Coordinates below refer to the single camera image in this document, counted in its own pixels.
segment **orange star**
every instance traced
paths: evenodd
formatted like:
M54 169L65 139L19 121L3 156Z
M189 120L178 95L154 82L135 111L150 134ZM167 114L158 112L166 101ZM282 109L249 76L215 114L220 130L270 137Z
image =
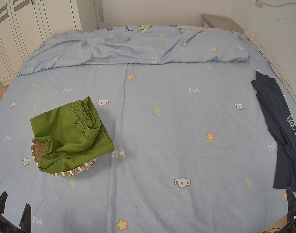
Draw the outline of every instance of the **orange star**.
M215 139L214 134L211 134L211 133L209 133L209 132L207 132L207 136L206 136L206 138L208 138L208 140L209 140L210 142L211 142L212 140Z
M120 231L128 230L127 222L126 222L126 221L124 222L122 219L120 219L119 222L116 223L116 226L119 227L119 230L120 230Z

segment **bed sheet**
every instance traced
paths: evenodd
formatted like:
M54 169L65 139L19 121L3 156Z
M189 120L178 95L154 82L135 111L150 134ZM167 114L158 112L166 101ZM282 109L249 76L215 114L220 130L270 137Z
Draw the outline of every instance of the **bed sheet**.
M237 37L246 61L89 64L15 77L0 103L5 216L18 223L29 203L32 232L74 233L260 232L280 219L287 200L273 188L277 144L251 85L255 68L276 78L295 123L296 103ZM115 151L70 178L40 172L30 118L86 96Z

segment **folded dark pants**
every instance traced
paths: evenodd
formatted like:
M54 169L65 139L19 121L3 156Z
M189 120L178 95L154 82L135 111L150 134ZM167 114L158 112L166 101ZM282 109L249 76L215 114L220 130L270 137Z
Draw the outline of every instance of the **folded dark pants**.
M89 97L31 119L34 137L45 145L39 169L66 172L114 151L111 138Z
M283 93L274 78L256 72L252 85L268 125L278 144L274 188L296 192L296 126Z

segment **wicker basket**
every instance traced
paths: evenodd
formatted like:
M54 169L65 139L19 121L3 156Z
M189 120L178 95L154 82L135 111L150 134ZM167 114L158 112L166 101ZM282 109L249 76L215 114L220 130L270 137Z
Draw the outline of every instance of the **wicker basket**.
M40 162L40 157L43 154L43 152L45 151L45 145L41 142L39 142L37 139L35 139L35 137L32 138L32 157L36 163L37 166L39 166L39 162ZM53 176L64 176L64 177L68 177L68 176L72 176L78 173L81 173L83 171L88 170L96 161L97 158L84 163L70 171L66 171L66 172L62 172L62 173L49 173L50 175Z

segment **navy blue clothing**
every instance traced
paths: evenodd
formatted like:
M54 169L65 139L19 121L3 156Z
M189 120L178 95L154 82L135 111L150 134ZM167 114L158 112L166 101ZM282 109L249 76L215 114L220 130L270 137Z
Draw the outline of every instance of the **navy blue clothing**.
M296 192L296 126L283 93L274 78L256 72L257 90L268 130L278 144L274 188Z

